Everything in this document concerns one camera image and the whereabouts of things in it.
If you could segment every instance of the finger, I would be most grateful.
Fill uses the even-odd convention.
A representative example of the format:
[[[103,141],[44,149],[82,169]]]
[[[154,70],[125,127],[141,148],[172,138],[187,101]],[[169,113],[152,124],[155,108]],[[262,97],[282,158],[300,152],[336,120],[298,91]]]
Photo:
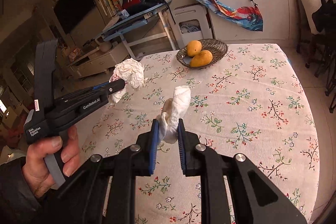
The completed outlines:
[[[73,173],[75,173],[76,170],[79,168],[79,162],[80,162],[79,154],[72,157],[66,164],[64,164],[64,167],[63,167],[64,175],[69,177]]]
[[[61,159],[64,163],[68,162],[72,157],[79,154],[77,128],[70,127],[68,129],[68,135],[69,140],[67,146],[63,148],[61,153]]]
[[[53,154],[62,147],[60,136],[44,138],[28,147],[26,165],[31,175],[35,177],[47,176],[49,174],[44,157]]]
[[[68,128],[68,136],[70,140],[75,140],[76,138],[78,138],[76,125]]]

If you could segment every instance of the human hand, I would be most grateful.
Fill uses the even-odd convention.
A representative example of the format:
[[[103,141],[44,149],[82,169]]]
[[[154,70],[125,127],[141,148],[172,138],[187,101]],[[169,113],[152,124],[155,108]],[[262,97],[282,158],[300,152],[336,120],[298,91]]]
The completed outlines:
[[[63,173],[69,177],[78,169],[80,160],[76,126],[68,129],[68,136],[68,143],[62,150],[61,158],[65,163]],[[36,198],[43,196],[55,184],[43,158],[47,154],[57,152],[61,147],[60,136],[41,139],[28,147],[26,164],[22,167],[22,173]]]

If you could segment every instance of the fruit bowl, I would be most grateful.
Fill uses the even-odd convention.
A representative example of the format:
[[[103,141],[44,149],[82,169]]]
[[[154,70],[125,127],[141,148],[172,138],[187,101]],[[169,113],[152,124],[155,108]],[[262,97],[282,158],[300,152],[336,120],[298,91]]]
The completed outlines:
[[[178,62],[180,62],[187,68],[203,69],[210,67],[218,60],[221,60],[223,56],[227,53],[227,45],[220,40],[201,39],[200,42],[202,43],[202,50],[208,50],[212,53],[212,61],[209,64],[201,67],[190,67],[189,63],[192,57],[189,57],[187,55],[187,47],[184,47],[183,49],[179,50],[178,53],[176,54],[176,59],[178,60]]]

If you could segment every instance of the desk leg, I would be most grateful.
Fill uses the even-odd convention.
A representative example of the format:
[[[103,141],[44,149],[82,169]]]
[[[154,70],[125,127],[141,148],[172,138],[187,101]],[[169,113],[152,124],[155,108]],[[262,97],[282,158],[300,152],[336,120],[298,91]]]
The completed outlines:
[[[164,18],[163,18],[163,15],[162,15],[161,11],[158,12],[158,14],[159,14],[161,23],[162,23],[162,25],[163,25],[163,28],[164,28],[164,30],[165,30],[165,32],[166,32],[166,34],[167,34],[167,37],[168,37],[169,43],[170,43],[170,45],[171,45],[171,48],[173,49],[173,51],[175,51],[175,50],[176,50],[176,47],[175,47],[175,45],[174,45],[174,42],[171,40],[171,37],[170,37],[169,31],[168,31],[166,22],[165,22],[165,20],[164,20]]]
[[[122,33],[121,33],[119,36],[120,36],[120,38],[121,38],[121,41],[122,41],[123,44],[125,45],[126,50],[128,51],[130,57],[132,57],[132,58],[135,60],[135,55],[134,55],[134,53],[132,52],[131,48],[129,47],[129,45],[128,45],[126,39],[125,39],[125,37],[123,36]]]

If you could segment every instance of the metal screw head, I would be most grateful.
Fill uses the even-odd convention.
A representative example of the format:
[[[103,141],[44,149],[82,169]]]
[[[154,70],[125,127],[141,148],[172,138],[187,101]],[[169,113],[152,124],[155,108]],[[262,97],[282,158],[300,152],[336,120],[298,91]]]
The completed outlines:
[[[196,150],[198,151],[204,151],[207,147],[204,144],[199,143],[198,145],[195,146]]]
[[[90,157],[90,160],[91,160],[92,162],[98,162],[98,161],[101,160],[101,156],[98,155],[98,154],[94,154],[94,155],[92,155],[92,156]]]
[[[138,145],[138,144],[132,144],[130,149],[133,151],[133,152],[137,152],[141,149],[141,146]]]
[[[237,161],[240,161],[240,162],[243,162],[243,161],[246,160],[246,157],[245,157],[245,155],[243,155],[243,154],[237,154],[237,155],[236,155],[236,160],[237,160]]]

